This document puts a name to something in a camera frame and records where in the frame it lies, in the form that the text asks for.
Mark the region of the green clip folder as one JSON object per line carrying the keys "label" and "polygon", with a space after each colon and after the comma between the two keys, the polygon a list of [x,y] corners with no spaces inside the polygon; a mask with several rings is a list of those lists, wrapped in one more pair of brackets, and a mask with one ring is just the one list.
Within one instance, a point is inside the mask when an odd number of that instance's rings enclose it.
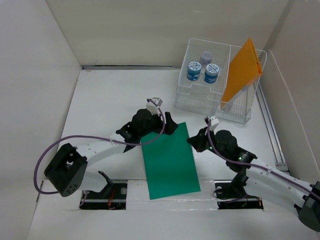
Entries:
{"label": "green clip folder", "polygon": [[188,138],[187,124],[182,122],[172,135],[162,134],[156,141],[142,146],[151,200],[201,191]]}

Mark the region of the blue jar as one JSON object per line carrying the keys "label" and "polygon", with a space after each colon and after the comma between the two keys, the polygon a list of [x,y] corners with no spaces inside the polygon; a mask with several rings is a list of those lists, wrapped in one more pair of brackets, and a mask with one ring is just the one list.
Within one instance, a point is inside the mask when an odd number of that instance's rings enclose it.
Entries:
{"label": "blue jar", "polygon": [[190,81],[197,81],[200,77],[202,65],[198,61],[191,61],[187,65],[186,77]]}
{"label": "blue jar", "polygon": [[204,71],[204,81],[208,84],[215,83],[218,78],[219,72],[220,67],[217,64],[208,64]]}

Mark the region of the orange clip folder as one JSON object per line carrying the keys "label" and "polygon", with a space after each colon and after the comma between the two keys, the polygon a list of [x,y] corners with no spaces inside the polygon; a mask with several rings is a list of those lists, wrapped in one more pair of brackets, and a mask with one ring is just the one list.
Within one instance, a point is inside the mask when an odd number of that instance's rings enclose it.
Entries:
{"label": "orange clip folder", "polygon": [[229,64],[226,88],[220,108],[226,110],[263,74],[256,48],[249,38]]}

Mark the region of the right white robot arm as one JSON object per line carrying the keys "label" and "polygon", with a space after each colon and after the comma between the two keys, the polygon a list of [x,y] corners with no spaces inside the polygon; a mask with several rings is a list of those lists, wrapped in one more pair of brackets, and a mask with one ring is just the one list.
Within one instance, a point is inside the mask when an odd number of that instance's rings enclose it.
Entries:
{"label": "right white robot arm", "polygon": [[267,165],[253,153],[238,146],[228,130],[213,132],[202,128],[187,142],[199,153],[211,151],[236,173],[230,190],[269,201],[298,217],[309,229],[320,230],[320,183],[314,184],[290,176]]}

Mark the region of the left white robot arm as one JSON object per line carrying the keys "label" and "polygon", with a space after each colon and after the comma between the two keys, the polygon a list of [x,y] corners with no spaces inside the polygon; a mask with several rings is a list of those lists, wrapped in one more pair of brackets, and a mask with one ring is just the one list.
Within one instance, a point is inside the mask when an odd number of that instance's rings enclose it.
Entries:
{"label": "left white robot arm", "polygon": [[178,124],[173,121],[169,112],[161,117],[147,109],[140,109],[130,122],[108,140],[98,140],[82,146],[72,146],[70,143],[62,145],[44,170],[44,175],[62,197],[81,190],[107,198],[111,194],[113,182],[103,171],[90,172],[87,168],[141,145],[142,138],[150,133],[172,135],[177,128]]}

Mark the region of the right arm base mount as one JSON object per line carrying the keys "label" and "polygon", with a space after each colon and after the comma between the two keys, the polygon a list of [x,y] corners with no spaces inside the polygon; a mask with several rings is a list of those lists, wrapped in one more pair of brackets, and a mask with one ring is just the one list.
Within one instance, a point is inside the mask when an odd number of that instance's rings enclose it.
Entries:
{"label": "right arm base mount", "polygon": [[238,173],[232,180],[215,180],[212,196],[217,199],[219,210],[263,210],[259,197],[248,195],[244,186],[248,178]]}

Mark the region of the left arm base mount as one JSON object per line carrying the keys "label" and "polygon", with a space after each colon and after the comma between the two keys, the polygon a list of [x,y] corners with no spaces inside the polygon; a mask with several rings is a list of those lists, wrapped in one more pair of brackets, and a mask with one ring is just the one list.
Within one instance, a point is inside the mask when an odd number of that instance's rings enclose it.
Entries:
{"label": "left arm base mount", "polygon": [[103,171],[87,172],[82,184],[79,208],[81,210],[125,210],[128,181],[112,180]]}

